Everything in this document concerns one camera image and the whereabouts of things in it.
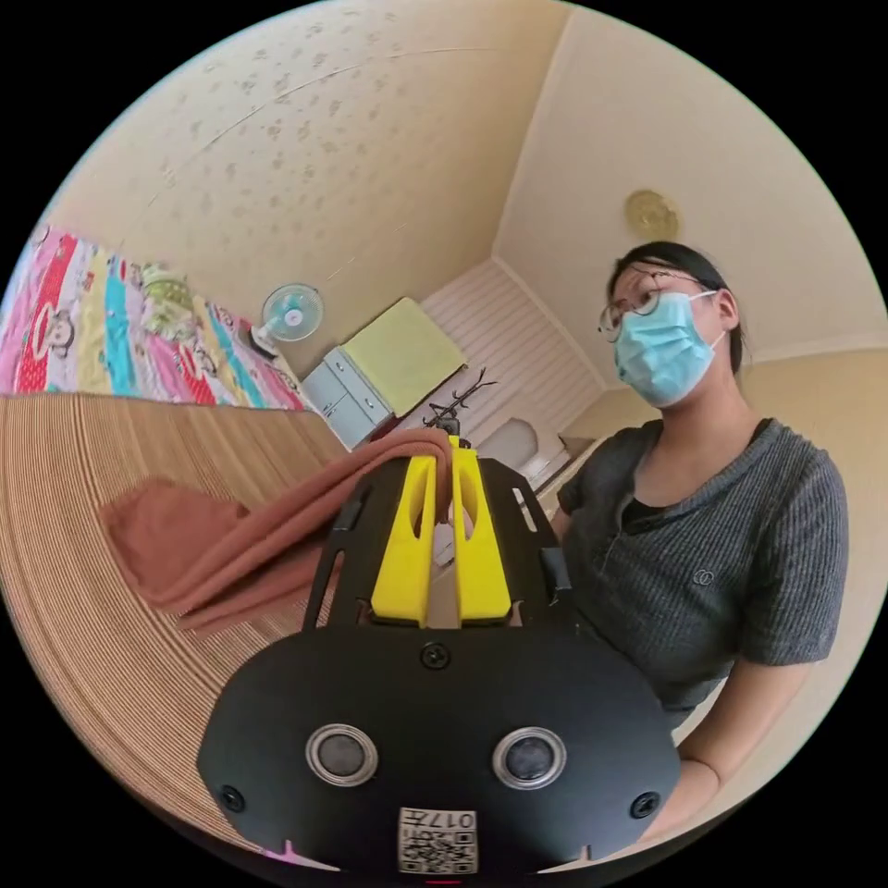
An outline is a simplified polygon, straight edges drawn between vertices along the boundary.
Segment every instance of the yellow cloth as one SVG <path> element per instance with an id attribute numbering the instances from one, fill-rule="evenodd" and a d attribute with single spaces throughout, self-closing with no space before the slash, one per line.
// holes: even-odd
<path id="1" fill-rule="evenodd" d="M 342 350 L 399 418 L 466 363 L 456 344 L 407 297 L 355 334 Z"/>

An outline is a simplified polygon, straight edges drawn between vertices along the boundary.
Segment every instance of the woman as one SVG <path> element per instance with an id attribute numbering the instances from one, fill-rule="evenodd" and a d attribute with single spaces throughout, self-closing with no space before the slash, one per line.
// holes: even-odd
<path id="1" fill-rule="evenodd" d="M 662 418 L 606 440 L 559 492 L 577 607 L 673 728 L 727 677 L 679 746 L 681 779 L 647 840 L 712 799 L 828 656 L 847 507 L 826 452 L 744 400 L 737 304 L 705 257 L 637 247 L 607 294 L 618 375 Z"/>

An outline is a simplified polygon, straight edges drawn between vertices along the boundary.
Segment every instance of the ribbed shirt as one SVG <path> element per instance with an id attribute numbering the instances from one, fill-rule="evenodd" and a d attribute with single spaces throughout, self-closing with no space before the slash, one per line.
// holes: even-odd
<path id="1" fill-rule="evenodd" d="M 618 432 L 558 498 L 586 628 L 647 677 L 674 727 L 739 657 L 781 666 L 829 655 L 848 517 L 828 453 L 773 419 L 687 499 L 631 508 L 635 469 L 661 430 L 658 420 Z"/>

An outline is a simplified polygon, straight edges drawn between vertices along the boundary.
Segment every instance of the screw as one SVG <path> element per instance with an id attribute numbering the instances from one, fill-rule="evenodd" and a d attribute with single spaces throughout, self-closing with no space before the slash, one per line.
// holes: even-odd
<path id="1" fill-rule="evenodd" d="M 223 786 L 219 797 L 232 814 L 240 814 L 247 807 L 243 796 L 233 786 Z"/>
<path id="2" fill-rule="evenodd" d="M 642 793 L 629 807 L 629 816 L 635 820 L 650 817 L 660 807 L 660 793 Z"/>
<path id="3" fill-rule="evenodd" d="M 446 669 L 450 652 L 437 641 L 432 641 L 420 651 L 419 660 L 427 669 Z"/>

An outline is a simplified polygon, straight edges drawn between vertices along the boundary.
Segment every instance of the patterned wallpaper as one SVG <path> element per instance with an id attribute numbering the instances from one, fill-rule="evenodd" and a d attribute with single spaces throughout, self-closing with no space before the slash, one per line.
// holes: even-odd
<path id="1" fill-rule="evenodd" d="M 265 21 L 145 94 L 50 218 L 253 320 L 280 284 L 317 286 L 325 324 L 286 352 L 301 372 L 490 255 L 569 10 L 330 0 Z"/>

